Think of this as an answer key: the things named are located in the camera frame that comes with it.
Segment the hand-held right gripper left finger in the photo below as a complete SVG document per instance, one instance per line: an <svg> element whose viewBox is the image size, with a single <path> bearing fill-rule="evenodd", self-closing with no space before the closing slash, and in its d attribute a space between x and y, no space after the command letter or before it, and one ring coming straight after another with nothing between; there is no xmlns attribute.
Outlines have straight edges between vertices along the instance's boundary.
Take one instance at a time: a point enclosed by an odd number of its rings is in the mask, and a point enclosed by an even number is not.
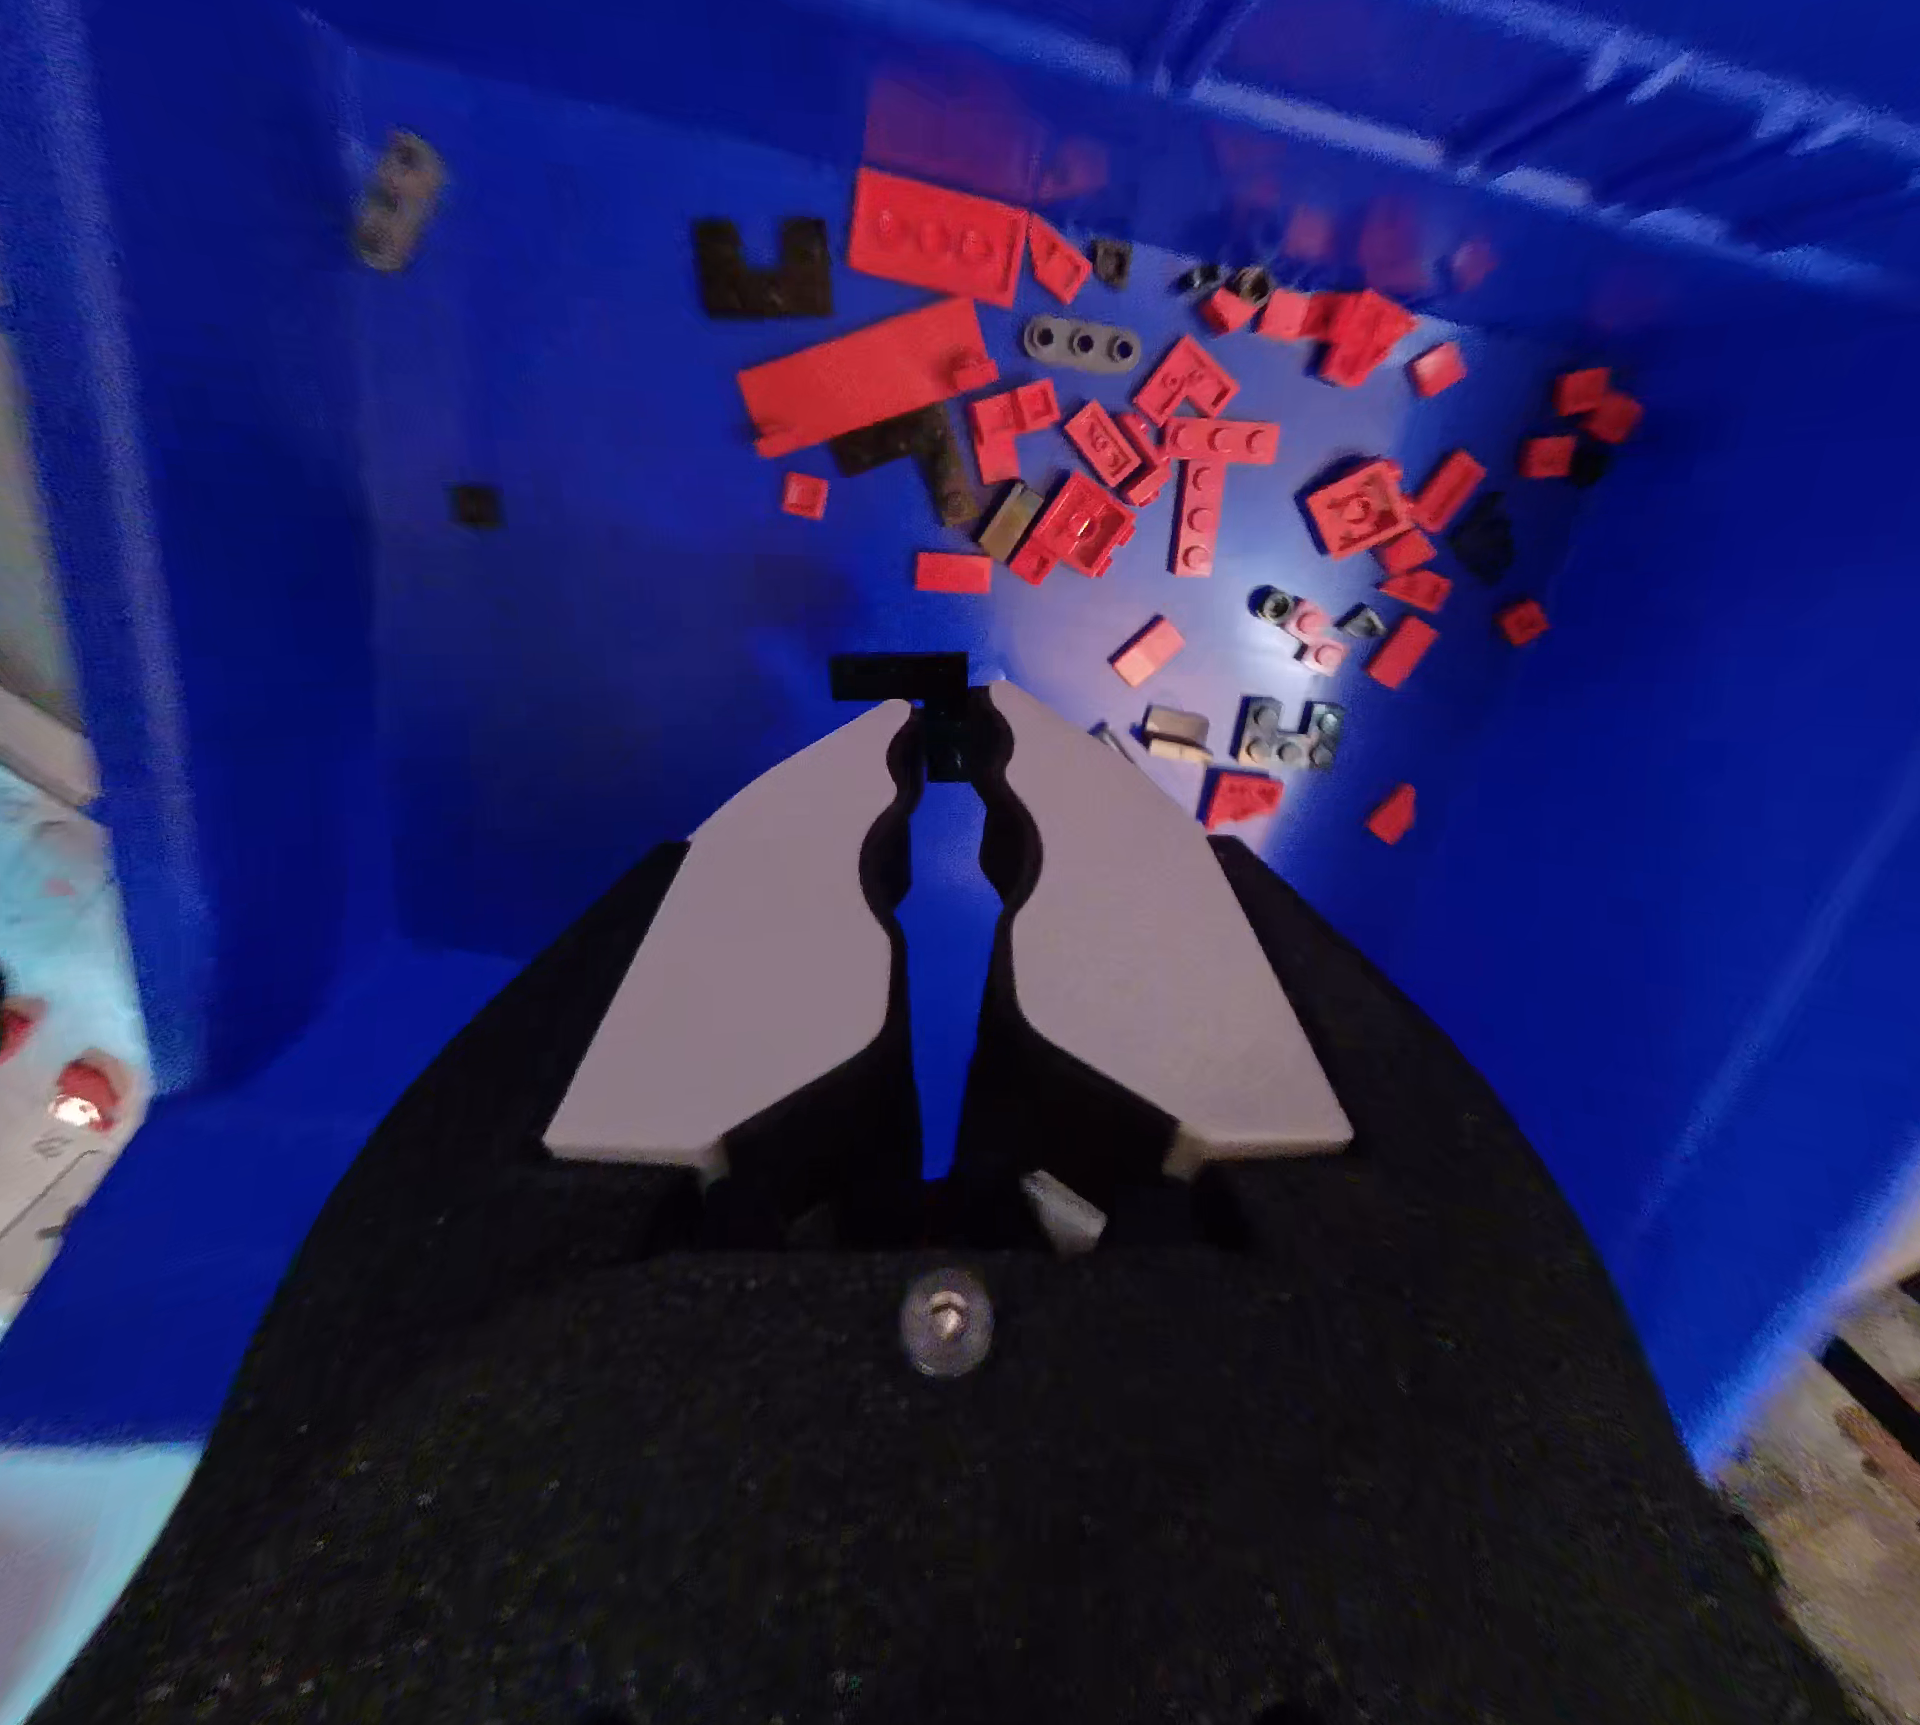
<svg viewBox="0 0 1920 1725"><path fill-rule="evenodd" d="M896 808L911 711L861 711L690 834L541 1133L551 1159L717 1178L730 1137L876 1040L894 942L859 852Z"/></svg>

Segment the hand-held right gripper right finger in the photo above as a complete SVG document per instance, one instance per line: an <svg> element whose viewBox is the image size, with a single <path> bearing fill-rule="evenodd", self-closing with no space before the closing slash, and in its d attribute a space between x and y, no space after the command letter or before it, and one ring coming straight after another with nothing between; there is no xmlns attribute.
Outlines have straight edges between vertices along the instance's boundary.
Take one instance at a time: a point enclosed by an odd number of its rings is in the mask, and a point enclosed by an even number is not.
<svg viewBox="0 0 1920 1725"><path fill-rule="evenodd" d="M960 1165L1195 1178L1344 1150L1354 1127L1195 818L1034 695L972 695L1000 914Z"/></svg>

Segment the blue plastic bin with divider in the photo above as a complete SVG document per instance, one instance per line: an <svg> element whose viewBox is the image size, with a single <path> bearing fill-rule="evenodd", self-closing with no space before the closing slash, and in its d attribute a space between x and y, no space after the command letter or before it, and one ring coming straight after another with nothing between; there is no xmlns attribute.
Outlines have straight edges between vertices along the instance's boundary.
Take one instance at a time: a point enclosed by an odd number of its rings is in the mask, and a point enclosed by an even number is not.
<svg viewBox="0 0 1920 1725"><path fill-rule="evenodd" d="M691 220L842 225L872 162L1369 286L1449 393L1239 354L1287 446L1461 444L1602 358L1644 419L1509 486L1359 787L1266 849L1494 1078L1706 1456L1916 1197L1916 0L4 0L4 332L172 1089L261 1083L391 945L523 959L826 724L972 646L1113 701L1217 586L905 598L913 489L782 529ZM497 529L448 486L502 493Z"/></svg>

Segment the black L-shaped lego plate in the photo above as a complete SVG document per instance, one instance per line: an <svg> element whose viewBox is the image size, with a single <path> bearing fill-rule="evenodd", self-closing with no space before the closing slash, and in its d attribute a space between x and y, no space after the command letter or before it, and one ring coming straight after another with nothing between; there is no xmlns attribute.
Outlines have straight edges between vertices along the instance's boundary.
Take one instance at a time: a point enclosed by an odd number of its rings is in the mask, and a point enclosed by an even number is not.
<svg viewBox="0 0 1920 1725"><path fill-rule="evenodd" d="M972 778L972 684L962 651L840 651L827 659L827 692L844 705L899 701L929 783Z"/></svg>

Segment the pile of red lego pieces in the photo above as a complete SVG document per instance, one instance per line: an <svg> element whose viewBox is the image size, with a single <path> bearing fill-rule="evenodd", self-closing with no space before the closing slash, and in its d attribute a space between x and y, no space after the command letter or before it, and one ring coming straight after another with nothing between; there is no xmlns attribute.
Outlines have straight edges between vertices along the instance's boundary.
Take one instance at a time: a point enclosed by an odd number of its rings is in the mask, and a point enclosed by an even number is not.
<svg viewBox="0 0 1920 1725"><path fill-rule="evenodd" d="M844 257L851 271L931 296L851 333L827 337L736 380L754 446L764 459L824 449L846 482L881 463L917 465L928 499L947 528L972 529L970 548L913 553L913 590L936 598L984 598L995 571L1042 586L1060 569L1108 575L1118 552L1159 501L1169 503L1166 574L1207 578L1219 552L1226 477L1236 465L1272 465L1283 432L1275 419L1239 414L1241 381L1217 354L1183 329L1151 367L1127 325L1068 314L1089 277L1119 289L1134 248L1091 238L1081 248L1031 210L908 176L861 167L854 178ZM1019 352L1043 371L1002 383L979 328L979 306L1013 310L1022 279L1047 300L1019 329ZM1361 388L1411 343L1411 308L1374 288L1275 286L1261 267L1195 265L1186 293L1214 337L1251 329L1311 352L1318 383ZM1065 409L1058 371L1105 371L1121 381L1118 401L1079 397ZM1524 480L1590 486L1631 439L1644 403L1608 365L1561 371L1547 393L1559 430L1525 436L1514 469ZM1022 476L1022 444L1058 433L1072 463L1050 484ZM1332 616L1283 586L1264 586L1250 610L1318 680L1333 680L1356 648L1361 677L1400 688L1435 639L1451 571L1491 586L1516 553L1504 493L1485 486L1489 465L1455 448L1407 486L1401 463L1358 458L1323 469L1302 496L1308 536L1327 560L1374 560L1374 599ZM1207 830L1273 816L1283 778L1326 773L1348 728L1339 705L1311 701L1298 721L1275 699L1241 702L1226 767L1207 745L1207 721L1146 705L1140 748L1205 773L1198 820Z"/></svg>

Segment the black U-shaped lego plate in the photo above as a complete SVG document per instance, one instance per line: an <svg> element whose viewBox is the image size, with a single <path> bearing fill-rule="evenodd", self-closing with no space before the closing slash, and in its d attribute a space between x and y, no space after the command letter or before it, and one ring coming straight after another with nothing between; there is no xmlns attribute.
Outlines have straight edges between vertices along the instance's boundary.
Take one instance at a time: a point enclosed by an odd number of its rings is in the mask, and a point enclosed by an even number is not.
<svg viewBox="0 0 1920 1725"><path fill-rule="evenodd" d="M747 260L732 220L697 218L688 230L697 296L708 318L801 319L833 311L824 220L782 220L775 262L769 265Z"/></svg>

